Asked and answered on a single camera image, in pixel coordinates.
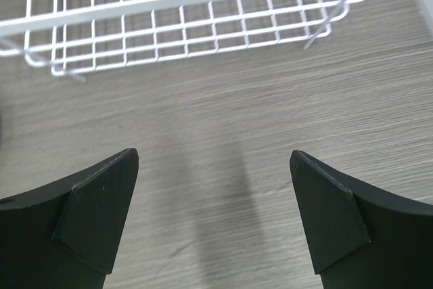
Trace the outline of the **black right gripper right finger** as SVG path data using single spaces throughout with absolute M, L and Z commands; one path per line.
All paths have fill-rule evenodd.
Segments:
M 313 269 L 324 288 L 431 288 L 432 205 L 294 150 L 290 172 Z

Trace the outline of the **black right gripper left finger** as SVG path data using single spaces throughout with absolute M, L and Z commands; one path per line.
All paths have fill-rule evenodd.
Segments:
M 103 288 L 139 170 L 135 148 L 1 199 L 2 288 Z

